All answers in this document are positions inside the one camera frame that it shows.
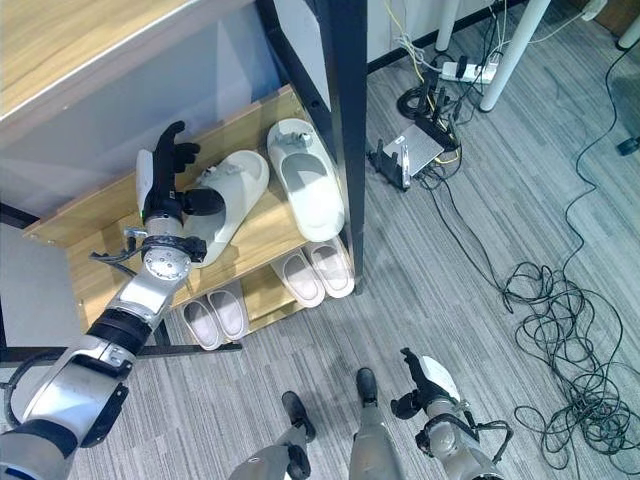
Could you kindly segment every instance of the robot leg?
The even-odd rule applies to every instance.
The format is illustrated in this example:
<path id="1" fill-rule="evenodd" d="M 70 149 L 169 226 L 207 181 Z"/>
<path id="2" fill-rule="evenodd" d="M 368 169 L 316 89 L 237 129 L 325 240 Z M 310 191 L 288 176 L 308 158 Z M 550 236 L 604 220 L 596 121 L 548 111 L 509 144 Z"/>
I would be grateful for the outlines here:
<path id="1" fill-rule="evenodd" d="M 395 447 L 376 404 L 362 408 L 360 430 L 356 433 L 349 480 L 403 480 L 404 474 Z"/>

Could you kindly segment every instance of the slipper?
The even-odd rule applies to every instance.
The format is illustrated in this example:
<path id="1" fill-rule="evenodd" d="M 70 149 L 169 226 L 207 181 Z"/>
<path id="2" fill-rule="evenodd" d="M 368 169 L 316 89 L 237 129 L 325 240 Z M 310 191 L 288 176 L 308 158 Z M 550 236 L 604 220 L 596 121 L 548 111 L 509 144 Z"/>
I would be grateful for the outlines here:
<path id="1" fill-rule="evenodd" d="M 271 262 L 271 268 L 300 305 L 313 308 L 324 299 L 324 287 L 299 248 Z"/>
<path id="2" fill-rule="evenodd" d="M 344 225 L 340 187 L 311 124 L 298 118 L 279 121 L 269 130 L 267 150 L 302 236 L 324 242 L 338 235 Z"/>
<path id="3" fill-rule="evenodd" d="M 224 336 L 218 326 L 216 313 L 211 309 L 206 298 L 191 300 L 180 306 L 179 312 L 202 348 L 215 350 L 222 345 Z"/>
<path id="4" fill-rule="evenodd" d="M 216 190 L 224 199 L 224 208 L 214 215 L 187 218 L 186 236 L 193 235 L 207 243 L 207 255 L 201 263 L 194 262 L 194 267 L 206 267 L 218 258 L 268 183 L 269 165 L 250 150 L 234 152 L 200 175 L 198 186 Z"/>
<path id="5" fill-rule="evenodd" d="M 207 298 L 218 315 L 222 332 L 229 340 L 238 340 L 249 332 L 249 314 L 240 280 L 210 292 Z"/>
<path id="6" fill-rule="evenodd" d="M 309 243 L 302 249 L 330 296 L 342 298 L 353 291 L 355 282 L 349 257 L 339 237 Z"/>

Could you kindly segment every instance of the wall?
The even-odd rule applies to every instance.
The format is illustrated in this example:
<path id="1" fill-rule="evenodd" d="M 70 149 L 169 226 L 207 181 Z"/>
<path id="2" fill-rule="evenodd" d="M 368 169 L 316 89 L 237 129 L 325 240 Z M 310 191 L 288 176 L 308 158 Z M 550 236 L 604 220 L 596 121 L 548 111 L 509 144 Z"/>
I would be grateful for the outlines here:
<path id="1" fill-rule="evenodd" d="M 0 198 L 34 215 L 130 171 L 172 121 L 194 135 L 280 86 L 254 5 L 167 49 L 0 150 Z"/>
<path id="2" fill-rule="evenodd" d="M 0 224 L 0 295 L 7 345 L 66 346 L 83 328 L 64 250 Z"/>
<path id="3" fill-rule="evenodd" d="M 384 6 L 385 0 L 369 0 L 367 59 L 375 60 L 397 48 L 393 37 L 399 35 L 395 24 L 392 26 Z M 448 0 L 386 0 L 396 18 L 412 40 L 438 30 L 440 9 Z M 492 0 L 462 0 L 456 18 L 466 17 L 488 7 Z"/>

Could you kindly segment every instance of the tangled cable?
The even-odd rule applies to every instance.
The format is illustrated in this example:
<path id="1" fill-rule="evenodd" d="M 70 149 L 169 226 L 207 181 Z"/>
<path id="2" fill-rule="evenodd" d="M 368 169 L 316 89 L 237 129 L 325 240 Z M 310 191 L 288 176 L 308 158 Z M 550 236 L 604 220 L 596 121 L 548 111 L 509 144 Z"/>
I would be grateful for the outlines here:
<path id="1" fill-rule="evenodd" d="M 623 339 L 622 320 L 613 304 L 601 294 L 578 286 L 566 276 L 569 262 L 585 243 L 571 223 L 569 212 L 577 201 L 597 188 L 581 171 L 581 162 L 585 153 L 608 135 L 617 122 L 609 78 L 615 65 L 628 51 L 613 62 L 605 76 L 613 106 L 613 121 L 576 157 L 575 171 L 589 188 L 564 210 L 565 221 L 578 237 L 579 244 L 562 268 L 554 270 L 546 265 L 522 262 L 506 280 L 500 282 L 484 245 L 458 210 L 447 182 L 459 170 L 461 161 L 452 171 L 444 165 L 429 165 L 419 177 L 445 228 L 472 267 L 499 292 L 505 308 L 513 313 L 514 305 L 519 304 L 531 310 L 515 331 L 516 344 L 527 355 L 550 368 L 564 406 L 548 420 L 538 409 L 526 405 L 516 407 L 514 416 L 520 424 L 540 434 L 541 453 L 552 468 L 567 468 L 573 454 L 578 478 L 580 467 L 573 437 L 576 430 L 582 432 L 590 448 L 608 456 L 617 470 L 627 475 L 640 475 L 640 470 L 627 468 L 622 460 L 623 454 L 640 450 L 640 417 L 622 399 L 620 389 L 611 377 L 614 368 L 624 368 L 635 375 L 640 384 L 638 370 L 614 361 Z M 603 332 L 611 330 L 612 347 L 602 352 L 599 347 L 606 337 Z"/>

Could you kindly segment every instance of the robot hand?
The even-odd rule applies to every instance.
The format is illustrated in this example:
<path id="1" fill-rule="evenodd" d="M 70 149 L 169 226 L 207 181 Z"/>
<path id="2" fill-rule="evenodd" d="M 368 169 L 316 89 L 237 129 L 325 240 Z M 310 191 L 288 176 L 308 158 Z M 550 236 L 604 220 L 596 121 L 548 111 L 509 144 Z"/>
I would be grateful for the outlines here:
<path id="1" fill-rule="evenodd" d="M 404 361 L 409 365 L 417 389 L 391 402 L 393 414 L 403 420 L 423 410 L 429 421 L 416 435 L 418 448 L 442 462 L 449 480 L 504 480 L 496 468 L 513 431 L 502 420 L 476 424 L 466 401 L 460 399 L 449 372 L 434 359 L 418 358 L 404 348 Z M 489 459 L 480 448 L 479 431 L 506 430 L 504 443 Z"/>

